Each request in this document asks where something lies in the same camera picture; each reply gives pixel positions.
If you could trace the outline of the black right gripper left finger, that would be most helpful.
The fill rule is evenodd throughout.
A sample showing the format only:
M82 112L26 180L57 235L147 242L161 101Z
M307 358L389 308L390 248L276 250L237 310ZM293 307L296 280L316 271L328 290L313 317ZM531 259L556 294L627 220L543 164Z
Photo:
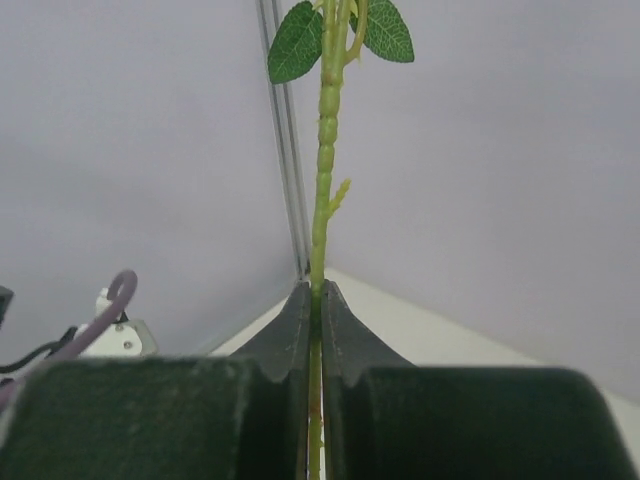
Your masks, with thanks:
M310 289L222 357L76 360L31 377L1 419L13 479L302 479Z

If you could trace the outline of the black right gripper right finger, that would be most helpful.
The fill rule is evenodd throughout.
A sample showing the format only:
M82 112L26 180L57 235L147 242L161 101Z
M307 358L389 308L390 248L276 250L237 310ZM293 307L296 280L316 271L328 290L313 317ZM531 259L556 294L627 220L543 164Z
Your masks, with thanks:
M330 479L631 479L604 396L557 367L417 366L349 308L321 307Z

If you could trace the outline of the leafy rose stem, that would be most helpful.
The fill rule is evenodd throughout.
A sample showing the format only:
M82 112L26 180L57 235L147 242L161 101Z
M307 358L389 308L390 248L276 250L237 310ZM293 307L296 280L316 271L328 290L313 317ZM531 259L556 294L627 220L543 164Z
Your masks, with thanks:
M328 223L351 181L331 191L345 68L367 48L392 63L415 60L409 27L391 1L300 1L276 30L267 56L269 80L284 84L320 65L315 199L310 253L310 353L307 477L321 477L323 453L321 308Z

